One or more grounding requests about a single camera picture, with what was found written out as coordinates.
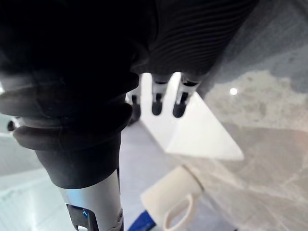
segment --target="mug handle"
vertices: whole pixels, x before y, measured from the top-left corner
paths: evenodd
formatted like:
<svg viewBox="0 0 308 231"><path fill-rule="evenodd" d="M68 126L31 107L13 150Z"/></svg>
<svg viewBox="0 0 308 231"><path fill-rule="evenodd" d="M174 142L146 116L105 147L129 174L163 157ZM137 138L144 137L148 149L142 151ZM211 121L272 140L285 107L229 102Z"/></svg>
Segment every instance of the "mug handle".
<svg viewBox="0 0 308 231"><path fill-rule="evenodd" d="M172 220L177 215L179 215L181 211L183 211L187 207L187 202L188 202L188 208L187 208L187 212L184 215L184 217L176 225L169 227ZM193 218L195 209L196 209L196 206L195 206L195 201L194 201L193 195L191 195L191 194L186 195L186 197L182 201L180 201L178 204L176 204L165 215L165 219L164 219L164 223L163 223L163 230L164 231L177 231L178 229L183 228Z"/></svg>

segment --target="blue object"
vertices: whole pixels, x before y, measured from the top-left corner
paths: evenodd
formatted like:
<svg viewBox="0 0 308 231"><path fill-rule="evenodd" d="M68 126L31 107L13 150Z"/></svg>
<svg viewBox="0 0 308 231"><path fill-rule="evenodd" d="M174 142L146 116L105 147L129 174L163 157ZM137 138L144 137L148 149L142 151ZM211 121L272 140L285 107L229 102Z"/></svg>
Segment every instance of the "blue object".
<svg viewBox="0 0 308 231"><path fill-rule="evenodd" d="M128 231L149 231L156 226L148 211L142 212Z"/></svg>
<svg viewBox="0 0 308 231"><path fill-rule="evenodd" d="M89 217L89 215L88 215L88 213L87 213L86 211L83 211L82 214L83 214L86 218Z"/></svg>

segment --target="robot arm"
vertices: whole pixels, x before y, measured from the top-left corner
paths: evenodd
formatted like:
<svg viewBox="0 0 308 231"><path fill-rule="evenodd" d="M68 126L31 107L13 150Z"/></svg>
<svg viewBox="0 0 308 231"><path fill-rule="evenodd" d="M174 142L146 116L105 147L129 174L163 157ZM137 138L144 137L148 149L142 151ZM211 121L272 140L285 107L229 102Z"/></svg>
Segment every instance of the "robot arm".
<svg viewBox="0 0 308 231"><path fill-rule="evenodd" d="M187 72L176 102L182 107L174 111L180 117L199 84L192 73L208 71L255 3L1 1L0 82L4 93L0 95L0 112L23 119L24 125L14 136L23 147L35 150L52 182L60 188L76 230L123 230L121 130L132 114L125 95L139 82L131 68L146 62L149 52L166 66L167 70L161 69L154 60L149 69L157 73L157 85L153 87L153 112L157 115L170 74ZM204 31L204 25L210 28ZM183 33L182 28L190 33ZM194 32L199 36L197 43L190 39ZM204 32L207 49L196 49L203 43L200 35ZM151 50L155 48L154 40L162 41L156 55ZM186 55L177 55L186 45ZM197 55L198 62L192 54ZM203 59L209 58L206 69L199 68L199 64L204 65ZM162 70L165 81L159 76ZM95 116L100 117L99 123L93 121Z"/></svg>

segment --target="white triangular block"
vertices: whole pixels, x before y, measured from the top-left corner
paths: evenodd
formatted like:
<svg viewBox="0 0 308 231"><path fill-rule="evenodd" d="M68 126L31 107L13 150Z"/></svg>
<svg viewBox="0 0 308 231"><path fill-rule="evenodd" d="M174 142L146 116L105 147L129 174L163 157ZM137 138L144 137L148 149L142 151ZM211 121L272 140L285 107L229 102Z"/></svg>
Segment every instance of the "white triangular block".
<svg viewBox="0 0 308 231"><path fill-rule="evenodd" d="M180 80L175 73L164 98L161 115L152 114L152 77L141 79L141 121L166 153L224 160L242 160L243 153L213 115L202 98L194 93L180 119L172 115Z"/></svg>

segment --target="blue light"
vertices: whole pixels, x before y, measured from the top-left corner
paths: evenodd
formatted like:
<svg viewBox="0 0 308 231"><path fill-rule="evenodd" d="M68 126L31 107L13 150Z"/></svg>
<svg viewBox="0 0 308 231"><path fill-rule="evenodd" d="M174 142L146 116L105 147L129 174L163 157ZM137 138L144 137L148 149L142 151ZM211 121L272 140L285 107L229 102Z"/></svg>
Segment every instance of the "blue light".
<svg viewBox="0 0 308 231"><path fill-rule="evenodd" d="M86 218L89 217L89 215L88 215L88 213L87 213L86 211L83 211L82 214L83 214Z"/></svg>

